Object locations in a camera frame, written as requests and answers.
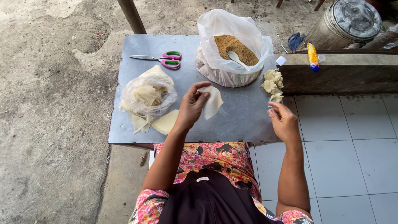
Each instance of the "tiled floor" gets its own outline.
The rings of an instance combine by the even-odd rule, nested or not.
[[[315,223],[394,223],[398,94],[295,96]],[[263,204],[275,212],[284,143],[250,148]]]

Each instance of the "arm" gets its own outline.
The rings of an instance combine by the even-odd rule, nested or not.
[[[171,189],[180,163],[185,137],[199,119],[202,108],[210,97],[209,92],[198,89],[210,84],[210,82],[195,83],[184,95],[176,123],[167,136],[163,149],[150,167],[141,191]]]
[[[268,114],[275,133],[286,145],[278,182],[276,215],[297,210],[311,217],[310,196],[304,173],[304,152],[297,117],[285,105],[276,102],[269,104],[274,106],[268,110]]]

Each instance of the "concrete ledge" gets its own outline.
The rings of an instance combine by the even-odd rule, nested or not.
[[[291,94],[369,94],[398,92],[398,55],[322,54],[319,73],[310,70],[308,54],[275,55],[283,92]]]

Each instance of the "cement floor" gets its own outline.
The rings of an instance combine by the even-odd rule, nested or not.
[[[275,53],[332,0],[314,12],[317,3],[135,1],[153,34],[197,34],[198,17],[215,8],[253,17]],[[127,222],[148,164],[145,151],[107,143],[121,45],[133,33],[117,1],[3,0],[0,30],[0,223]]]

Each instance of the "black apron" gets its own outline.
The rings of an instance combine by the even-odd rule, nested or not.
[[[201,177],[209,180],[197,182]],[[189,172],[169,193],[159,224],[283,224],[262,214],[248,191],[212,170]]]

